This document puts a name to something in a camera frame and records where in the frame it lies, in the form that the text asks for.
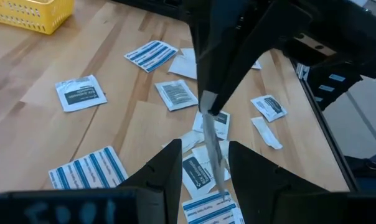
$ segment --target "white paper scrap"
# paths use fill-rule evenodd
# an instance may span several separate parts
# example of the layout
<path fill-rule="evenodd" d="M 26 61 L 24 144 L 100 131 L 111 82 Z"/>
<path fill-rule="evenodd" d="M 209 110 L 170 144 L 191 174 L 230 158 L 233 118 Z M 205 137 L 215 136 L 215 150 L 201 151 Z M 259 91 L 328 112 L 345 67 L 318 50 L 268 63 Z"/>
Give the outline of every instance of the white paper scrap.
<path fill-rule="evenodd" d="M 125 54 L 125 58 L 138 65 L 145 72 L 151 72 L 167 62 L 177 51 L 175 47 L 165 42 L 154 40 Z"/>
<path fill-rule="evenodd" d="M 183 136 L 179 137 L 182 142 L 182 153 L 185 153 L 189 151 L 189 149 L 192 149 L 195 147 L 195 145 L 202 143 L 205 141 L 205 136 L 203 133 L 200 133 L 198 131 L 189 131 L 188 133 L 184 134 Z"/>
<path fill-rule="evenodd" d="M 128 178 L 112 146 L 52 169 L 49 175 L 58 190 L 116 187 Z"/>
<path fill-rule="evenodd" d="M 242 211 L 240 208 L 233 208 L 232 209 L 232 215 L 233 215 L 233 221 L 234 224 L 245 224 L 245 221 L 243 220 Z"/>
<path fill-rule="evenodd" d="M 228 191 L 225 191 L 224 199 L 216 191 L 182 203 L 188 224 L 231 223 L 233 222 L 232 209 L 236 207 L 237 204 Z"/>
<path fill-rule="evenodd" d="M 230 128 L 230 117 L 231 115 L 227 112 L 220 111 L 219 115 L 215 118 L 214 128 L 217 133 L 217 137 L 221 139 L 228 138 L 228 129 Z M 193 130 L 203 133 L 203 116 L 198 111 L 195 116 Z"/>
<path fill-rule="evenodd" d="M 201 164 L 206 158 L 196 158 L 190 154 L 182 160 L 182 182 L 187 188 L 190 196 L 196 198 L 205 195 L 215 186 L 212 167 L 209 162 Z M 224 169 L 224 180 L 231 178 L 231 175 Z"/>
<path fill-rule="evenodd" d="M 255 125 L 264 142 L 274 149 L 282 149 L 281 143 L 275 138 L 271 129 L 265 123 L 263 117 L 252 118 L 251 122 Z"/>
<path fill-rule="evenodd" d="M 250 101 L 265 116 L 268 122 L 272 122 L 288 114 L 285 108 L 271 95 L 260 96 Z"/>
<path fill-rule="evenodd" d="M 107 102 L 100 84 L 93 75 L 56 83 L 55 89 L 65 112 L 81 110 Z"/>
<path fill-rule="evenodd" d="M 156 83 L 155 86 L 169 111 L 198 104 L 198 99 L 184 80 Z"/>
<path fill-rule="evenodd" d="M 254 69 L 261 69 L 260 62 L 256 61 L 256 62 L 251 66 L 251 68 L 254 68 Z"/>
<path fill-rule="evenodd" d="M 197 79 L 195 61 L 189 60 L 183 55 L 177 55 L 174 58 L 169 68 L 169 72 L 183 75 L 188 78 Z"/>
<path fill-rule="evenodd" d="M 194 62 L 196 61 L 196 59 L 195 59 L 195 50 L 193 48 L 181 49 L 181 52 L 189 60 L 194 61 Z"/>

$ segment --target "black metal frame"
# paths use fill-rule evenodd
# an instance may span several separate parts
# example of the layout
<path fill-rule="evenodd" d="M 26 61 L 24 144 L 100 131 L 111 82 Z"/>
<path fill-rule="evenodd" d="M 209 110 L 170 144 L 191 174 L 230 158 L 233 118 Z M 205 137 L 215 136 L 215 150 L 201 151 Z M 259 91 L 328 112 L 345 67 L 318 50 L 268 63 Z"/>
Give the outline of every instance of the black metal frame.
<path fill-rule="evenodd" d="M 355 180 L 355 177 L 352 174 L 350 167 L 347 164 L 342 151 L 340 150 L 340 147 L 337 145 L 336 140 L 331 130 L 329 129 L 329 125 L 327 124 L 320 107 L 318 106 L 317 102 L 314 99 L 314 95 L 309 85 L 307 84 L 306 81 L 302 79 L 299 79 L 299 81 L 300 81 L 301 86 L 303 87 L 303 90 L 307 96 L 308 101 L 310 102 L 311 108 L 314 111 L 314 114 L 318 120 L 318 123 L 325 135 L 326 141 L 328 142 L 329 147 L 332 150 L 332 153 L 336 159 L 337 165 L 340 167 L 340 170 L 342 171 L 342 175 L 347 183 L 347 186 L 349 187 L 351 192 L 360 191 L 360 187 L 357 184 L 357 181 Z"/>
<path fill-rule="evenodd" d="M 162 16 L 171 17 L 173 19 L 181 20 L 181 12 L 179 5 L 181 0 L 112 0 L 127 4 L 129 6 L 137 7 L 147 10 L 149 12 L 157 13 Z"/>

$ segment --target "wooden tabletop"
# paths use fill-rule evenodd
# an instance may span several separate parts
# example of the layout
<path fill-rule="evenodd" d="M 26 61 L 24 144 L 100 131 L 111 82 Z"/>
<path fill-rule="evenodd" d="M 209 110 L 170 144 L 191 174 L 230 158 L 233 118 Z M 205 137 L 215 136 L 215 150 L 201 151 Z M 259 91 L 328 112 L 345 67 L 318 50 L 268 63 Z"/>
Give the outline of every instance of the wooden tabletop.
<path fill-rule="evenodd" d="M 0 24 L 0 192 L 52 189 L 48 170 L 108 145 L 132 175 L 192 129 L 197 107 L 170 112 L 154 86 L 184 78 L 167 73 L 172 60 L 146 73 L 123 57 L 150 40 L 192 46 L 183 22 L 103 0 L 76 0 L 74 15 L 51 36 Z M 290 61 L 278 50 L 259 61 L 263 69 L 250 70 L 223 109 L 231 114 L 228 138 L 327 190 L 347 191 Z M 89 74 L 108 103 L 64 113 L 54 84 Z M 197 94 L 196 81 L 185 80 Z M 250 121 L 261 116 L 250 100 L 266 94 L 288 111 L 269 124 L 280 151 Z M 231 180 L 227 186 L 233 191 Z M 182 186 L 181 202 L 188 199 Z"/>

